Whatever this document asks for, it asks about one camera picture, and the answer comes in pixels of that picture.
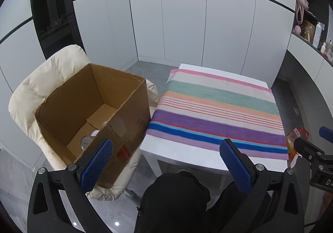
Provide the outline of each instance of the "purple stripe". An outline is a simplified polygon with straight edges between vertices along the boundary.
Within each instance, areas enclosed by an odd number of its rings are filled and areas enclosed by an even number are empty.
[[[152,120],[160,120],[170,125],[181,126],[190,130],[195,129],[204,133],[215,134],[222,137],[259,142],[262,144],[270,143],[278,146],[286,146],[284,135],[217,123],[187,115],[171,113],[161,109],[155,110]]]
[[[179,142],[185,145],[195,146],[199,148],[214,150],[214,151],[220,151],[219,145],[211,144],[207,142],[202,141],[196,141],[188,138],[183,138],[181,136],[172,135],[168,133],[164,133],[158,130],[146,130],[146,134],[156,136],[159,138],[163,138],[166,140]],[[288,160],[288,154],[280,154],[280,153],[269,153],[269,152],[261,152],[261,151],[255,151],[255,150],[249,150],[249,149],[239,149],[241,153],[247,154],[250,157],[258,157],[258,158],[268,158],[268,159],[276,159],[276,160]]]

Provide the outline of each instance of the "person's hand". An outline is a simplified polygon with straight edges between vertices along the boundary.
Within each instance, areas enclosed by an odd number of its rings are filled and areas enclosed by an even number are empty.
[[[317,221],[321,218],[321,216],[324,214],[325,210],[327,209],[328,205],[331,203],[333,198],[333,194],[329,192],[325,192],[323,195],[323,202],[320,206],[320,211],[317,217]]]

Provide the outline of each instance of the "gray tile floor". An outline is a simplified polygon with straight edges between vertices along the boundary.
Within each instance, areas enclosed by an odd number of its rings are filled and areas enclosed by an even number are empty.
[[[157,86],[159,94],[162,94],[166,88],[169,72],[174,68],[175,67],[161,64],[137,62],[129,68],[128,71],[151,80]],[[297,104],[288,83],[277,79],[272,86],[272,92],[276,99],[285,131],[289,132],[295,127],[301,127],[303,123],[301,118],[295,115],[293,108],[297,108]],[[44,166],[48,170],[52,170],[48,162],[45,162]],[[300,184],[307,186],[307,189],[303,189],[302,191],[302,196],[304,197],[303,201],[307,202],[308,178],[306,178],[306,175],[309,170],[304,170],[303,165],[300,170],[298,170],[297,167],[298,164],[296,165],[296,176]],[[178,169],[170,168],[168,164],[161,164],[161,168],[163,171],[175,171]],[[213,199],[216,200],[221,192],[221,176],[199,170],[193,171],[193,174],[210,190]],[[30,191],[34,177],[35,174],[29,168],[18,162],[4,150],[0,151],[0,200],[8,213],[13,217],[19,217],[25,227]],[[133,189],[139,196],[142,196],[146,188],[152,184],[155,179],[154,173],[142,156],[128,188]],[[66,195],[62,192],[61,196],[71,221],[76,222],[76,227],[83,230]],[[91,200],[91,203],[112,231],[115,233],[133,232],[137,210],[134,203],[124,194],[116,201]]]

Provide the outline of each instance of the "striped tablecloth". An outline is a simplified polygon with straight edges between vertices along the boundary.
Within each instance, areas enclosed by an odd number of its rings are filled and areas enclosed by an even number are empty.
[[[248,156],[288,159],[271,90],[193,70],[171,70],[146,134],[214,151],[230,138]]]

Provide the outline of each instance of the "metal screw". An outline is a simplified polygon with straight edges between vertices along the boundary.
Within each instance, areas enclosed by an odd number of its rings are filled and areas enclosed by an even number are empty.
[[[294,170],[292,170],[291,168],[288,168],[288,169],[287,169],[287,173],[288,173],[289,175],[293,175],[293,174],[294,174]]]
[[[262,164],[258,163],[256,166],[258,171],[263,171],[265,169],[265,166],[263,166]]]
[[[76,169],[76,164],[75,163],[71,163],[69,166],[68,166],[68,170],[69,171],[73,171]]]
[[[45,168],[44,167],[38,169],[38,173],[40,175],[44,174],[44,172],[45,172]]]

